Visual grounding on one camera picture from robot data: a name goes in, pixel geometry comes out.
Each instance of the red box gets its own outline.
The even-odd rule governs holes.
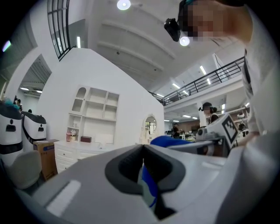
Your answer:
[[[81,142],[88,142],[88,143],[90,143],[91,142],[91,137],[82,136],[80,138],[80,141]]]

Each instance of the drawer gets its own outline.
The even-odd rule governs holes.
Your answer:
[[[66,170],[68,167],[72,166],[74,163],[63,161],[61,159],[56,158],[56,168],[57,172],[61,173],[62,171]]]
[[[97,154],[91,153],[91,152],[83,152],[83,151],[77,151],[77,159],[85,159],[91,156],[95,156]]]
[[[56,158],[61,160],[65,160],[72,163],[77,162],[77,156],[75,150],[71,150],[71,149],[65,150],[65,149],[56,148],[55,155]]]

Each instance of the cardboard box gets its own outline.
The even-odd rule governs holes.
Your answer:
[[[58,140],[37,141],[33,143],[34,150],[37,150],[41,156],[42,176],[45,181],[57,175],[56,159],[54,154],[54,143]]]

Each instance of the round mirror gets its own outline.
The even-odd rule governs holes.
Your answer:
[[[149,116],[146,119],[146,122],[145,122],[145,129],[146,129],[146,131],[149,131],[149,134],[152,135],[152,134],[155,133],[156,128],[157,128],[157,122],[156,122],[155,117]]]

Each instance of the white device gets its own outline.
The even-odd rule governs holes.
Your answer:
[[[13,105],[0,104],[0,158],[12,165],[22,153],[21,113]]]
[[[47,123],[44,117],[29,112],[21,112],[22,141],[24,152],[33,150],[33,142],[46,140]]]
[[[217,137],[224,137],[228,147],[231,149],[238,137],[238,129],[235,126],[229,113],[225,113],[209,126],[200,128],[196,134],[196,140],[211,140]]]

